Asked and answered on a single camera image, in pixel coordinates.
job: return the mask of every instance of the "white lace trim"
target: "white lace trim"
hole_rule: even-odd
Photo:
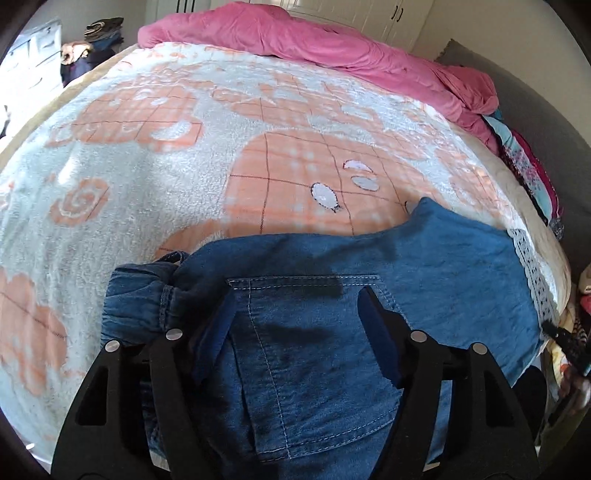
[[[542,325],[543,321],[549,320],[554,325],[558,325],[558,311],[552,301],[552,294],[546,279],[540,271],[540,265],[535,259],[535,251],[527,233],[521,229],[509,229],[507,233],[513,239],[515,253],[525,270],[531,299],[534,302],[535,311],[538,313],[539,324]]]

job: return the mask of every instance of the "stacked clothing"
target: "stacked clothing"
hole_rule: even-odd
[[[501,160],[525,189],[540,218],[550,227],[556,238],[562,240],[563,209],[542,163],[533,154],[525,139],[502,122],[500,111],[497,110],[492,116],[483,115],[482,118],[497,136]]]
[[[85,41],[64,43],[61,46],[61,81],[67,86],[73,80],[83,76],[104,61],[109,60],[115,51],[112,48],[96,50]]]
[[[122,17],[105,18],[91,23],[86,27],[84,39],[91,43],[95,50],[102,51],[123,43],[121,27]]]

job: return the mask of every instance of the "pink fabric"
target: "pink fabric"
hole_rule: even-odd
[[[538,177],[540,177],[540,180],[542,181],[542,183],[544,184],[544,187],[546,188],[546,191],[548,192],[548,197],[550,198],[550,201],[552,202],[552,218],[557,218],[557,217],[562,216],[563,212],[562,212],[562,208],[558,202],[558,195],[556,195],[556,191],[554,190],[554,186],[552,185],[552,182],[550,181],[548,174],[544,170],[544,167],[542,166],[542,164],[538,160],[538,157],[536,157],[534,155],[534,153],[531,151],[530,144],[527,143],[525,138],[523,138],[519,132],[516,132],[513,129],[510,129],[510,130],[511,130],[511,133],[513,134],[513,136],[515,137],[515,139],[517,140],[517,143],[521,146],[521,148],[523,148],[523,151],[525,152],[525,156],[529,159],[531,165],[535,168],[535,171],[538,174]]]
[[[319,25],[273,5],[232,2],[194,14],[172,14],[139,29],[138,43],[209,44],[286,60],[305,60],[346,72],[392,93],[427,103],[498,154],[496,138],[480,117],[499,106],[491,78],[446,67],[365,37],[353,28]]]

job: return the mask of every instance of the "white dresser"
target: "white dresser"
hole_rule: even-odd
[[[23,31],[17,37],[0,64],[0,131],[6,109],[8,138],[61,92],[60,66],[59,20]]]

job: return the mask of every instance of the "beige mattress edge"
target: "beige mattress edge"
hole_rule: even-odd
[[[571,274],[569,261],[558,240],[552,230],[544,224],[530,197],[503,161],[490,152],[476,137],[464,132],[459,127],[452,126],[452,128],[476,154],[524,221],[534,242],[536,252],[550,267],[557,290],[557,298],[554,301],[558,314],[562,314],[570,297]]]
[[[63,105],[72,101],[91,83],[104,77],[117,62],[137,48],[137,45],[126,48],[91,72],[69,84],[57,98],[41,108],[0,153],[0,171],[4,169],[12,155],[39,125]],[[570,296],[571,280],[569,263],[558,240],[556,240],[552,231],[544,225],[525,190],[519,185],[502,160],[492,154],[476,137],[464,132],[459,127],[453,126],[453,129],[480,159],[523,219],[534,241],[535,250],[550,267],[556,282],[557,298],[555,301],[558,313],[562,314]]]
[[[53,115],[62,106],[72,101],[91,83],[103,78],[107,72],[117,64],[121,59],[129,55],[138,48],[137,44],[132,45],[125,50],[119,52],[117,55],[111,57],[106,62],[100,64],[94,70],[84,74],[82,77],[71,82],[58,97],[41,108],[31,119],[19,130],[19,132],[10,140],[4,150],[0,152],[0,172],[4,170],[8,161],[12,158],[15,152],[25,142],[25,140],[33,133],[39,125]]]

